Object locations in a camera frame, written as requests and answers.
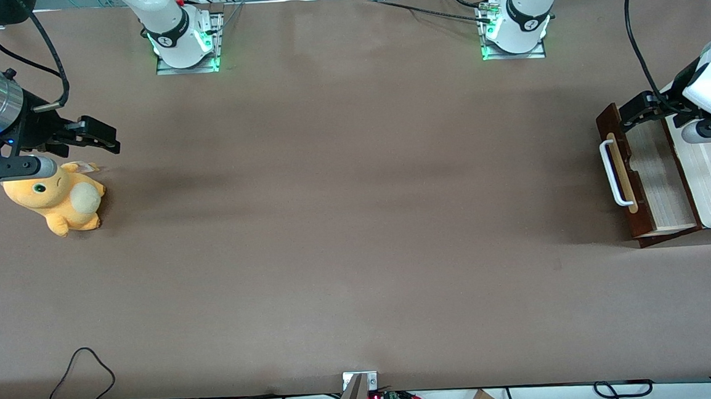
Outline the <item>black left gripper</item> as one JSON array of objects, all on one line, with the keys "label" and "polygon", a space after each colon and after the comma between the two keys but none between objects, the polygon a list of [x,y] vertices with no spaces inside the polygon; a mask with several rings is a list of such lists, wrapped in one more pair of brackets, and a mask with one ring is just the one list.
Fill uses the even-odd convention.
[{"label": "black left gripper", "polygon": [[675,76],[668,87],[660,90],[659,93],[643,91],[621,105],[619,107],[620,130],[630,132],[639,124],[659,121],[671,115],[676,115],[675,124],[706,118],[707,113],[696,103],[688,100],[684,94],[698,67],[699,58],[695,58]]}]

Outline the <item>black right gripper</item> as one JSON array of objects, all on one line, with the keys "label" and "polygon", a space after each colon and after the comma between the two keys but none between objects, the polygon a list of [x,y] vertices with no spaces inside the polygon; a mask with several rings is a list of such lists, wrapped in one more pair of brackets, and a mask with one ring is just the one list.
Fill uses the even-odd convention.
[{"label": "black right gripper", "polygon": [[22,109],[17,119],[0,133],[0,153],[5,145],[12,148],[12,156],[23,151],[36,150],[67,155],[69,146],[101,148],[113,155],[121,152],[121,143],[116,139],[116,128],[85,115],[79,117],[79,135],[75,130],[69,129],[69,125],[74,121],[63,119],[56,111],[34,112],[32,109],[43,105],[44,101],[26,90],[22,91],[22,94]]}]

